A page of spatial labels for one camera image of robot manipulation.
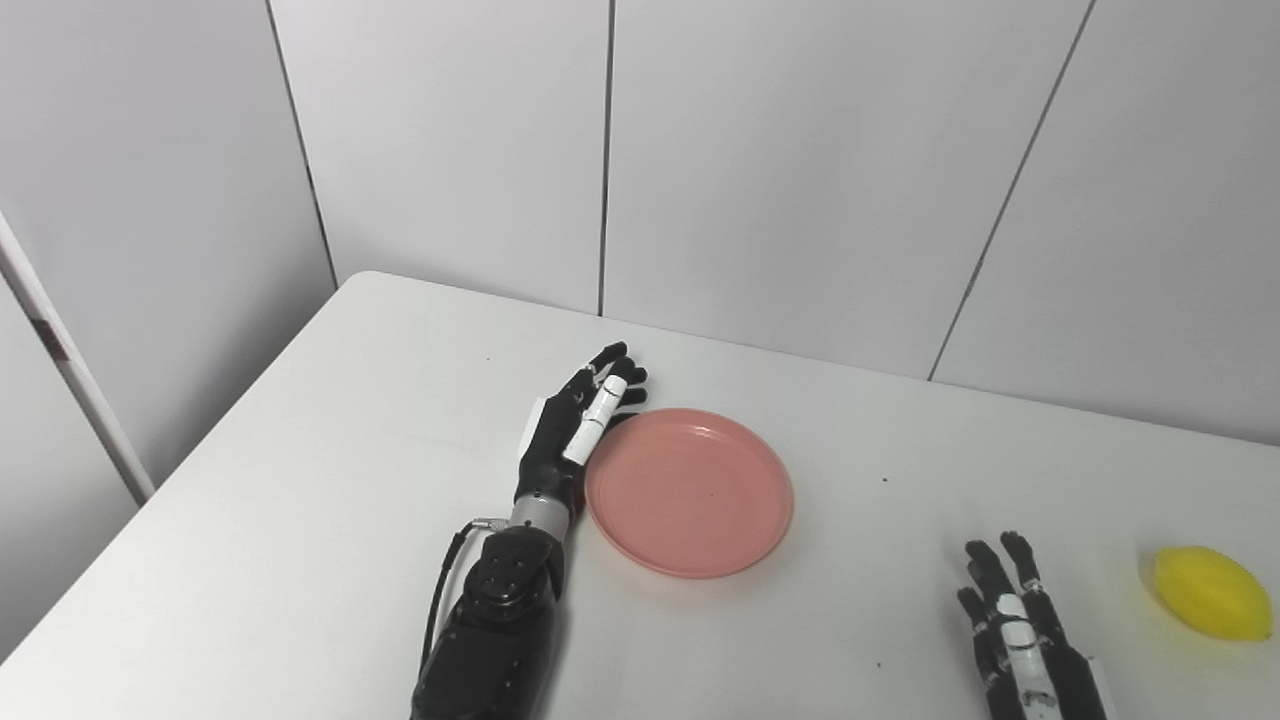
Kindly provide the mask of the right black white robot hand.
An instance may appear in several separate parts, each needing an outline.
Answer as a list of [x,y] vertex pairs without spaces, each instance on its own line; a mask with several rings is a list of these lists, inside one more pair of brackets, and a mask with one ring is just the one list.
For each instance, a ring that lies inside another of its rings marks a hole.
[[1100,664],[1069,642],[1025,537],[1000,537],[1015,573],[982,539],[965,544],[969,585],[957,602],[992,719],[1114,719]]

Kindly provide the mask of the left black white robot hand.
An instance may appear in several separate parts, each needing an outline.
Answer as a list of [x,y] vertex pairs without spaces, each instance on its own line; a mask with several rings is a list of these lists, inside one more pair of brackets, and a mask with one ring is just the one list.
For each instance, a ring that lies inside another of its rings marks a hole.
[[640,414],[648,401],[646,378],[646,369],[628,356],[628,346],[616,342],[545,397],[534,413],[515,497],[554,500],[580,514],[588,460],[607,434]]

